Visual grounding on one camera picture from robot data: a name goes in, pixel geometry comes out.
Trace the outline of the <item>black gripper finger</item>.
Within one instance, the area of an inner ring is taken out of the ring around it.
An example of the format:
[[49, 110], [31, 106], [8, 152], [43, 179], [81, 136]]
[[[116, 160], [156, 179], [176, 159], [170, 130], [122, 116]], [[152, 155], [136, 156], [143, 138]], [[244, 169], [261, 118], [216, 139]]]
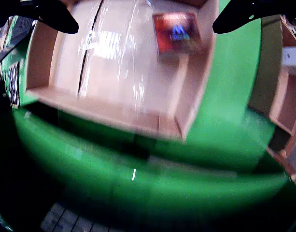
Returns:
[[249, 22], [273, 15], [284, 15], [296, 26], [296, 0], [231, 0], [212, 25], [214, 33], [224, 34]]
[[66, 34], [79, 30], [79, 24], [60, 0], [0, 0], [0, 28], [11, 16], [38, 20]]

